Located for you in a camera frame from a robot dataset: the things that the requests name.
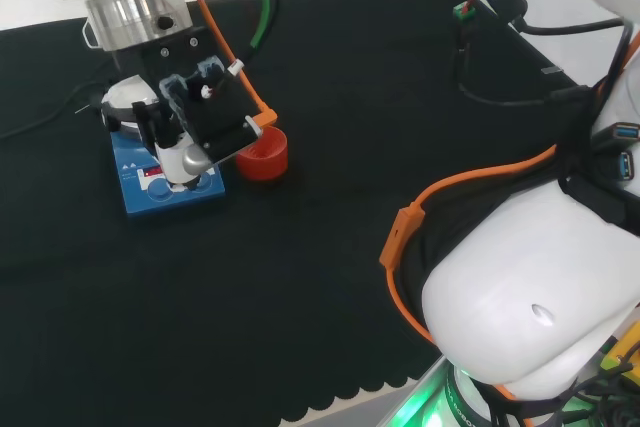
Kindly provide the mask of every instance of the green cable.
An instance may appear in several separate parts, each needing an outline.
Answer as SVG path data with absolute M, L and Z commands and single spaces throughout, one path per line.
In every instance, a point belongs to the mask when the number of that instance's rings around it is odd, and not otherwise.
M 269 24 L 269 16 L 271 13 L 271 1 L 270 0 L 262 0 L 262 12 L 260 13 L 260 21 L 258 22 L 258 28 L 256 29 L 256 33 L 251 39 L 249 45 L 254 49 L 257 49 L 262 41 L 262 37 L 264 36 L 264 32 L 267 29 L 267 25 Z

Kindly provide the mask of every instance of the blue base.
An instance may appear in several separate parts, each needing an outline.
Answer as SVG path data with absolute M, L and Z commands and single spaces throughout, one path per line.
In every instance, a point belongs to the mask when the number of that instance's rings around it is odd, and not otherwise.
M 149 214 L 224 195 L 217 167 L 202 174 L 195 190 L 171 189 L 158 162 L 139 140 L 111 134 L 124 205 L 129 215 Z

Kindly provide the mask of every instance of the green connector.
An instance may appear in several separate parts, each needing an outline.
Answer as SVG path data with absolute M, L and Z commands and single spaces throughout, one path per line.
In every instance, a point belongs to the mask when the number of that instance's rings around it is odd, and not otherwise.
M 463 2 L 460 5 L 456 5 L 453 8 L 453 15 L 456 16 L 458 20 L 469 20 L 472 19 L 476 15 L 475 7 L 470 7 L 466 12 L 464 11 L 464 6 L 467 5 L 467 2 Z

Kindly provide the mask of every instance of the black table surface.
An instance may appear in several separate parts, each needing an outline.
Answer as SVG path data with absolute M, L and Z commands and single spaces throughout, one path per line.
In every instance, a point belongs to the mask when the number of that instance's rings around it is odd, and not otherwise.
M 130 220 L 108 135 L 74 115 L 81 100 L 1 143 L 0 422 L 276 426 L 419 378 L 439 353 L 396 312 L 378 265 L 398 209 L 444 176 L 541 152 L 571 117 L 452 87 L 462 1 L 282 0 L 248 69 L 289 138 L 276 185 L 228 163 L 224 198 Z M 255 2 L 211 2 L 238 50 Z M 571 85 L 479 16 L 474 90 L 509 100 Z M 81 25 L 0 32 L 2 129 L 107 75 Z

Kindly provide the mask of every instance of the blue connector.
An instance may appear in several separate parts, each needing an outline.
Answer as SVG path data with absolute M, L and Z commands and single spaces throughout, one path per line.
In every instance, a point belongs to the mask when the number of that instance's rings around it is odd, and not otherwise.
M 620 180 L 633 180 L 633 158 L 629 152 L 620 154 Z
M 638 138 L 640 138 L 640 131 L 632 125 L 618 124 L 613 135 L 619 139 L 638 140 Z

